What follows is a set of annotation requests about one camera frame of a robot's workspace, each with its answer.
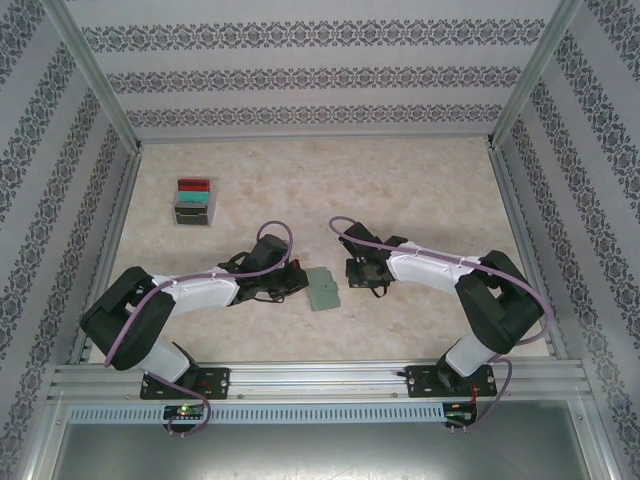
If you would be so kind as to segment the aluminium side rail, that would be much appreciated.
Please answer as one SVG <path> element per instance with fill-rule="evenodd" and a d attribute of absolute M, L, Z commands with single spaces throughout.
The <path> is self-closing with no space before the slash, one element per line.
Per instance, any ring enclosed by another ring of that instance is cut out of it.
<path fill-rule="evenodd" d="M 542 324 L 542 326 L 546 328 L 545 342 L 547 349 L 557 359 L 568 359 L 569 356 L 557 327 L 555 311 L 549 299 L 548 291 L 534 254 L 533 245 L 529 238 L 529 231 L 520 209 L 516 190 L 509 177 L 506 163 L 501 152 L 492 146 L 488 147 L 488 156 L 514 236 L 524 275 L 531 287 L 542 296 L 551 310 L 552 319 L 545 319 Z"/>

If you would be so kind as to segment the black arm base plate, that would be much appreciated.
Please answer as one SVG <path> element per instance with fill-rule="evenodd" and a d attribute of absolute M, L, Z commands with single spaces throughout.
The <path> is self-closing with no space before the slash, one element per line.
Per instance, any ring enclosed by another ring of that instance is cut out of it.
<path fill-rule="evenodd" d="M 208 400 L 224 400 L 228 395 L 230 384 L 228 368 L 190 368 L 175 384 L 182 389 L 205 397 Z M 144 374 L 140 388 L 143 400 L 183 400 L 195 399 L 190 392 L 183 392 L 174 386 L 167 385 L 149 374 Z"/>
<path fill-rule="evenodd" d="M 463 377 L 446 365 L 409 365 L 398 373 L 406 379 L 410 398 L 495 397 L 497 386 L 490 365 Z"/>

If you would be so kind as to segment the black credit card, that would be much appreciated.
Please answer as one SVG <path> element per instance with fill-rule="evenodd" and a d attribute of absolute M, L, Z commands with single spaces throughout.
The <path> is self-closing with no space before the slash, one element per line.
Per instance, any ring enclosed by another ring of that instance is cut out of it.
<path fill-rule="evenodd" d="M 208 204 L 181 203 L 174 206 L 175 220 L 178 225 L 206 226 L 208 220 Z"/>

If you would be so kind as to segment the clear acrylic card box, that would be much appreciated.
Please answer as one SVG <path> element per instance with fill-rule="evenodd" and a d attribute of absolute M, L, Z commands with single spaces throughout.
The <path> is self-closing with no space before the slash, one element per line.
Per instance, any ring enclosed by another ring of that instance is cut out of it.
<path fill-rule="evenodd" d="M 177 225 L 210 226 L 215 210 L 215 195 L 208 178 L 179 178 L 173 202 Z"/>

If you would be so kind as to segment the aluminium cross rail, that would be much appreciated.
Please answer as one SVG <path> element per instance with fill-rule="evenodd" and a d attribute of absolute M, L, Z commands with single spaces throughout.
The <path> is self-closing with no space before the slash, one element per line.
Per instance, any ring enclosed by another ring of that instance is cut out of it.
<path fill-rule="evenodd" d="M 335 133 L 335 134 L 266 134 L 266 135 L 222 135 L 205 137 L 166 137 L 141 139 L 141 146 L 147 145 L 169 145 L 169 144 L 196 144 L 196 143 L 234 143 L 234 142 L 262 142 L 262 141 L 320 141 L 320 140 L 387 140 L 387 139 L 464 139 L 480 138 L 485 143 L 489 143 L 490 134 L 473 133 Z"/>

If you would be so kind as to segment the green leather card holder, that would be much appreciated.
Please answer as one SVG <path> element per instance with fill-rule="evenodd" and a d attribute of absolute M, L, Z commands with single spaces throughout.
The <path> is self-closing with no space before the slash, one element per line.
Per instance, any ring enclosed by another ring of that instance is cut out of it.
<path fill-rule="evenodd" d="M 329 269 L 314 267 L 308 269 L 306 274 L 309 283 L 307 293 L 313 312 L 337 309 L 341 306 L 338 285 Z"/>

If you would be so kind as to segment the aluminium mounting rail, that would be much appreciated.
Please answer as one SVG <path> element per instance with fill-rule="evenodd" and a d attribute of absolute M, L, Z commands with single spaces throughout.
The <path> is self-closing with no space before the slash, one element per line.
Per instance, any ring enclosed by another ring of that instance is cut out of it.
<path fill-rule="evenodd" d="M 222 364 L 230 373 L 226 401 L 253 403 L 390 402 L 407 399 L 409 365 L 424 360 L 359 362 L 267 362 Z M 592 386 L 579 360 L 516 358 L 510 366 L 492 367 L 504 399 L 574 400 L 591 398 Z M 49 402 L 68 404 L 134 403 L 143 374 L 103 368 L 97 364 L 58 366 L 46 393 Z"/>

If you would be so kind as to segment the small circuit board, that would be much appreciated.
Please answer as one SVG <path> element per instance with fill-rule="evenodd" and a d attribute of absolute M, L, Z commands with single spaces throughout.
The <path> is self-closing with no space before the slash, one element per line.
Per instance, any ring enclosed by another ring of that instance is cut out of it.
<path fill-rule="evenodd" d="M 468 403 L 444 403 L 444 416 L 447 427 L 463 428 L 474 424 L 477 419 L 478 409 L 475 402 Z"/>
<path fill-rule="evenodd" d="M 200 405 L 169 405 L 164 407 L 163 420 L 198 422 L 204 418 L 205 413 L 206 409 Z"/>

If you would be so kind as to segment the aluminium frame post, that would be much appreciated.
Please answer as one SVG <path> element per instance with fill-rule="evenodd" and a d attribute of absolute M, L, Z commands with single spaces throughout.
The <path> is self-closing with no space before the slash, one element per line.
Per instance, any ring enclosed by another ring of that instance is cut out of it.
<path fill-rule="evenodd" d="M 120 139 L 130 151 L 137 151 L 141 141 L 66 1 L 40 0 L 40 2 Z"/>
<path fill-rule="evenodd" d="M 551 60 L 555 49 L 573 21 L 583 0 L 559 0 L 547 26 L 522 74 L 502 109 L 496 125 L 488 136 L 488 147 L 495 150 L 508 135 L 512 124 L 524 108 L 531 91 L 539 81 L 542 73 Z"/>

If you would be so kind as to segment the grey metal panel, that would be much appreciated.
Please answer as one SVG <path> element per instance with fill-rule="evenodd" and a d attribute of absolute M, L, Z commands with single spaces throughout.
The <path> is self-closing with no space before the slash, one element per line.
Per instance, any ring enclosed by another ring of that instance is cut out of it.
<path fill-rule="evenodd" d="M 73 425 L 52 480 L 590 480 L 572 440 L 493 439 L 433 424 Z"/>

